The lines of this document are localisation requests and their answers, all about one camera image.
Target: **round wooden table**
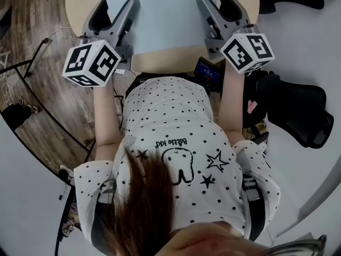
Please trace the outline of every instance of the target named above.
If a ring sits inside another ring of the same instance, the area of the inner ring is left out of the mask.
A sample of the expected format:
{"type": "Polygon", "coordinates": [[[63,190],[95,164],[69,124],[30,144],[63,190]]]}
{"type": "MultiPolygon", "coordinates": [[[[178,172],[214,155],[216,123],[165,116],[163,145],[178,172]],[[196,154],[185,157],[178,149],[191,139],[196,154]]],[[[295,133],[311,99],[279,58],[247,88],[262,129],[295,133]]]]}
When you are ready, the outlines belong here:
{"type": "MultiPolygon", "coordinates": [[[[70,26],[77,36],[82,34],[83,24],[100,0],[66,0],[66,13],[70,26]]],[[[256,23],[259,0],[238,0],[246,9],[251,23],[256,23]]],[[[208,59],[206,47],[187,46],[134,55],[131,70],[146,73],[182,73],[193,71],[200,57],[208,59]]]]}

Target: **person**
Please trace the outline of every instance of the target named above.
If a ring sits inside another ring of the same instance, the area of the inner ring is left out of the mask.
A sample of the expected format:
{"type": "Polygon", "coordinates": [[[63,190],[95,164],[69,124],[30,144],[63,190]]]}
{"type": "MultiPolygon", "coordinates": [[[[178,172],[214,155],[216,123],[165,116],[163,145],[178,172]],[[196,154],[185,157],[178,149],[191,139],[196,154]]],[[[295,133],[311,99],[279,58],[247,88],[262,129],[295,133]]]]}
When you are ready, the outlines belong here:
{"type": "Polygon", "coordinates": [[[39,110],[36,106],[23,104],[23,99],[20,98],[18,103],[14,105],[9,105],[2,112],[4,120],[11,128],[12,131],[20,127],[25,120],[27,120],[31,115],[37,115],[39,110]]]}
{"type": "Polygon", "coordinates": [[[121,135],[113,83],[94,88],[97,152],[76,169],[82,231],[106,255],[256,255],[243,178],[264,196],[265,227],[280,188],[258,145],[242,136],[244,75],[226,63],[214,122],[205,89],[186,76],[129,92],[121,135]]]}

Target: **black backpack strap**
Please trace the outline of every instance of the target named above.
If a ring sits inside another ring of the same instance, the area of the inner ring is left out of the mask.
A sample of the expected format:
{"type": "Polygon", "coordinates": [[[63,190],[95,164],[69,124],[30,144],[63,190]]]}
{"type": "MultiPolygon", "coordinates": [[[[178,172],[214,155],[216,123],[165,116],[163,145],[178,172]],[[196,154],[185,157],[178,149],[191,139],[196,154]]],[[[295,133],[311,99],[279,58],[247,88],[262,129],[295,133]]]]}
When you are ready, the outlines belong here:
{"type": "Polygon", "coordinates": [[[255,241],[262,233],[265,226],[265,202],[264,196],[257,181],[249,176],[243,175],[242,188],[247,195],[249,212],[251,218],[251,232],[249,240],[255,241]]]}

